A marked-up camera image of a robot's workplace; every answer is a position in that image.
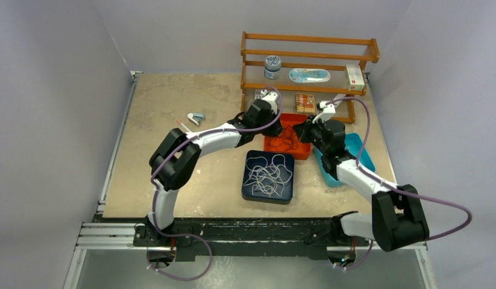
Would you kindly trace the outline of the dark blue plastic bin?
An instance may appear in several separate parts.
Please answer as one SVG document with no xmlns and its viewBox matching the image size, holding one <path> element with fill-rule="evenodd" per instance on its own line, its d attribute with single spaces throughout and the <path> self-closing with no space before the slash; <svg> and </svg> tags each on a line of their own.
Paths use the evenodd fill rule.
<svg viewBox="0 0 496 289">
<path fill-rule="evenodd" d="M 295 158 L 250 150 L 246 153 L 241 195 L 243 199 L 287 205 L 294 196 Z"/>
</svg>

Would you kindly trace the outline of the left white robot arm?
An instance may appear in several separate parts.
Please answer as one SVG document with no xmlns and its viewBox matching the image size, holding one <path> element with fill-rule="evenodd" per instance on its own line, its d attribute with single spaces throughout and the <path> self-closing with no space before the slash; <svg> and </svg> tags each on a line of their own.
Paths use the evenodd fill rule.
<svg viewBox="0 0 496 289">
<path fill-rule="evenodd" d="M 171 241 L 172 230 L 168 226 L 174 222 L 177 194 L 189 181 L 201 157 L 241 147 L 253 141 L 257 134 L 276 136 L 281 131 L 280 116 L 280 98 L 270 93 L 219 127 L 200 132 L 172 129 L 149 159 L 155 194 L 148 214 L 153 225 L 148 238 L 156 246 Z"/>
</svg>

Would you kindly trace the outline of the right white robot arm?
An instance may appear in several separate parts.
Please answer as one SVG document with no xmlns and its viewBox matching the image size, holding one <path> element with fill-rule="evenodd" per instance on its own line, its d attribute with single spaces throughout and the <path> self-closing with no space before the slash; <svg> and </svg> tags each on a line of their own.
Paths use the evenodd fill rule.
<svg viewBox="0 0 496 289">
<path fill-rule="evenodd" d="M 368 170 L 345 147 L 345 126 L 337 120 L 316 123 L 309 117 L 293 127 L 302 143 L 322 153 L 324 171 L 355 189 L 371 203 L 371 213 L 350 211 L 333 217 L 331 239 L 345 245 L 353 237 L 375 241 L 385 252 L 425 241 L 430 236 L 418 192 L 399 186 Z"/>
</svg>

